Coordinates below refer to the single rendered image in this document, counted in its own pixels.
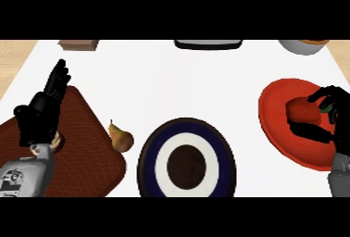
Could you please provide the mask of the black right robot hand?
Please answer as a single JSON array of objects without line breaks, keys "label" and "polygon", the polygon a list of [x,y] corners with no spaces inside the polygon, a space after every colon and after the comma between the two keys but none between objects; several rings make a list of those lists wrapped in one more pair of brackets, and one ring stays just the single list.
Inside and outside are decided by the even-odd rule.
[{"label": "black right robot hand", "polygon": [[316,102],[324,98],[319,109],[333,106],[328,112],[328,121],[336,125],[336,130],[328,131],[319,125],[290,121],[291,132],[316,142],[334,142],[337,152],[350,156],[350,93],[339,86],[322,87],[310,96],[308,102]]}]

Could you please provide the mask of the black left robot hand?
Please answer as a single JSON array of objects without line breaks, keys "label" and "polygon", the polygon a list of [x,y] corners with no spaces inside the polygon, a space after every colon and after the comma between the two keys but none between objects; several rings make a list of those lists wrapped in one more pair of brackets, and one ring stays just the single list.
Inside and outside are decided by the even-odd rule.
[{"label": "black left robot hand", "polygon": [[37,143],[52,143],[70,80],[65,60],[61,59],[49,74],[45,90],[34,95],[27,105],[14,109],[21,132],[20,145],[24,147]]}]

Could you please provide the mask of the red plate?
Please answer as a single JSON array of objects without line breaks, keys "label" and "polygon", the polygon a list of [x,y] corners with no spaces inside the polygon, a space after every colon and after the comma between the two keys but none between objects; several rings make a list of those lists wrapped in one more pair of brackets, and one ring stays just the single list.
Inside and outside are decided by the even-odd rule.
[{"label": "red plate", "polygon": [[300,79],[279,79],[262,92],[259,118],[268,139],[279,152],[302,166],[330,171],[336,145],[319,143],[297,136],[287,123],[285,103],[297,97],[308,97],[321,86]]}]

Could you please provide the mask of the grey bowl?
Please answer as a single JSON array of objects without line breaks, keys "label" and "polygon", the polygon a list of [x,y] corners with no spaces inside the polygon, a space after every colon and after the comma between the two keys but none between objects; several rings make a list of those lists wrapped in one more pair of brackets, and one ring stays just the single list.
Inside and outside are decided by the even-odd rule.
[{"label": "grey bowl", "polygon": [[281,40],[282,47],[296,55],[315,55],[325,45],[328,40]]}]

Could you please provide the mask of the blue and white bowl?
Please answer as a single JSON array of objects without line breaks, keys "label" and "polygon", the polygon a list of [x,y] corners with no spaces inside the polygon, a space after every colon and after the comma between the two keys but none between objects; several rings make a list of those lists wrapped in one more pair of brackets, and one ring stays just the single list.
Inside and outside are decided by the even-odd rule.
[{"label": "blue and white bowl", "polygon": [[234,197],[234,154],[213,125],[178,118],[157,128],[142,147],[138,180],[142,197]]}]

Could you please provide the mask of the small round object under hand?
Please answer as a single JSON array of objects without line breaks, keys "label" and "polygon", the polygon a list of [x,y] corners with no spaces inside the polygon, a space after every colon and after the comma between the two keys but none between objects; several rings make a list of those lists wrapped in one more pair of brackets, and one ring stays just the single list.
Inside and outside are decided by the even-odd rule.
[{"label": "small round object under hand", "polygon": [[65,137],[59,132],[56,132],[56,134],[55,134],[51,145],[52,145],[52,151],[55,153],[58,153],[62,150],[64,146],[65,146]]}]

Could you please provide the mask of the brown woven placemat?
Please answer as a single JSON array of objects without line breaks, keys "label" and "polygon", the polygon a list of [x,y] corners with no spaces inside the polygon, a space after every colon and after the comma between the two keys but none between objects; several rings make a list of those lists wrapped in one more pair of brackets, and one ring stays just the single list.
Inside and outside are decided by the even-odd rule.
[{"label": "brown woven placemat", "polygon": [[[108,133],[74,86],[68,86],[65,91],[58,132],[64,143],[55,154],[46,197],[105,197],[124,177],[126,161],[113,148]],[[14,117],[0,125],[0,168],[15,158],[31,156],[30,148],[20,146],[20,128]],[[20,196],[25,186],[22,170],[0,174],[5,177],[0,178],[0,196]]]}]

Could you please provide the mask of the yellow-brown pear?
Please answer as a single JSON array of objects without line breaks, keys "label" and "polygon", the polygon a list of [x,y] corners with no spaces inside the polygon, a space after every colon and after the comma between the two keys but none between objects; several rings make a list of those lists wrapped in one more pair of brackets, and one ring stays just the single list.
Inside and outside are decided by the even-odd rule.
[{"label": "yellow-brown pear", "polygon": [[135,145],[135,137],[129,131],[121,130],[114,124],[108,127],[113,140],[113,148],[120,152],[127,152]]}]

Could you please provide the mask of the brown wooden box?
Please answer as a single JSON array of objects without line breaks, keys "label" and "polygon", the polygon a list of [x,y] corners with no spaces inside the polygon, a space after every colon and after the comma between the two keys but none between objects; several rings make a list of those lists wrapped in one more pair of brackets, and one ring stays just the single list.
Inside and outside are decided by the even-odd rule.
[{"label": "brown wooden box", "polygon": [[98,44],[98,40],[61,40],[58,42],[65,51],[95,51]]}]

